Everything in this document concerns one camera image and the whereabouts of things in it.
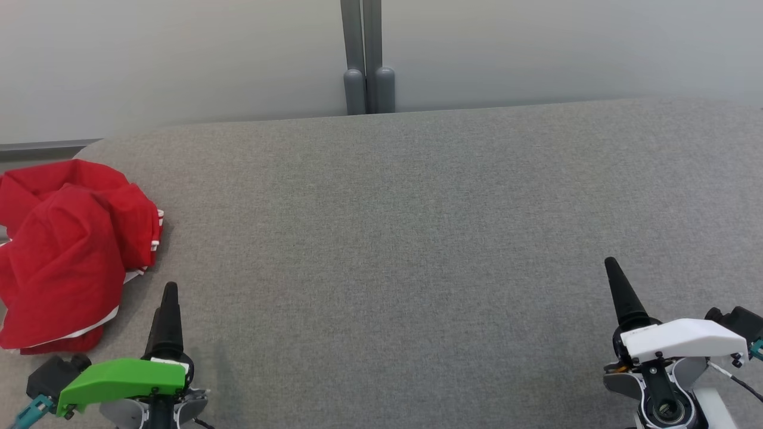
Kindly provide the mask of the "red shorts with white trim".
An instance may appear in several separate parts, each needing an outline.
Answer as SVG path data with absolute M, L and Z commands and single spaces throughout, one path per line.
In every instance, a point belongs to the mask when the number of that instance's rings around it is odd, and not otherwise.
M 14 239 L 32 210 L 66 185 L 94 192 L 108 204 L 126 280 L 153 266 L 163 233 L 164 212 L 123 173 L 100 163 L 72 158 L 0 175 L 0 225 Z

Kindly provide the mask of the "red shirt with white stripes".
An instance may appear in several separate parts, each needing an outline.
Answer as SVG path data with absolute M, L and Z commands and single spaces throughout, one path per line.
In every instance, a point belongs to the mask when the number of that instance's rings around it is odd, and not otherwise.
M 106 201 L 73 185 L 53 193 L 0 246 L 0 349 L 92 350 L 117 315 L 125 274 Z

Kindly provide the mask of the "grey partition post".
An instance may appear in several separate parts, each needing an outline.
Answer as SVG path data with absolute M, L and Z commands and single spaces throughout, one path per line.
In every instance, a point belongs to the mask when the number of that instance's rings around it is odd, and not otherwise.
M 365 54 L 366 113 L 395 112 L 395 72 L 384 65 L 382 0 L 361 0 Z
M 343 83 L 348 115 L 366 114 L 365 52 L 361 0 L 340 0 L 347 70 Z

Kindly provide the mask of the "grey wall rail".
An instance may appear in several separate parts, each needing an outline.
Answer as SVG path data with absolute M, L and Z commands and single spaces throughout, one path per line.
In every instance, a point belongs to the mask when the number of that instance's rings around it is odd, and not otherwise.
M 101 139 L 66 139 L 65 141 L 0 144 L 0 163 L 72 158 L 80 150 L 101 141 Z

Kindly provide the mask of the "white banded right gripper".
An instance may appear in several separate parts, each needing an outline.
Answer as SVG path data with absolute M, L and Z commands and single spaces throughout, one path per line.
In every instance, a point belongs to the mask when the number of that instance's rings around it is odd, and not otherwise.
M 604 260 L 618 318 L 613 339 L 618 361 L 603 368 L 611 393 L 637 401 L 627 429 L 739 429 L 713 388 L 697 388 L 707 369 L 730 372 L 713 358 L 730 358 L 735 367 L 749 360 L 746 340 L 714 321 L 678 319 L 660 324 L 641 304 L 613 256 Z

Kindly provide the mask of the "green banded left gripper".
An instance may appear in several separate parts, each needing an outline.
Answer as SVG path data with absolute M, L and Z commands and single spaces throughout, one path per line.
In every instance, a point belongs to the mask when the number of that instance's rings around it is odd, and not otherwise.
M 146 359 L 120 358 L 89 366 L 61 391 L 57 417 L 69 420 L 98 405 L 116 429 L 182 429 L 208 405 L 208 391 L 189 386 L 193 364 L 177 360 L 183 352 L 179 288 L 167 282 L 153 315 Z

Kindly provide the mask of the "grey fabric sofa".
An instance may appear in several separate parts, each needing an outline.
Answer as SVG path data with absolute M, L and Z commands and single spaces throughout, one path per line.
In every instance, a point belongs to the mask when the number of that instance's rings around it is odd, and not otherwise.
M 610 100 L 103 139 L 165 212 L 93 363 L 179 285 L 216 429 L 624 429 L 614 256 L 649 315 L 763 315 L 763 108 Z

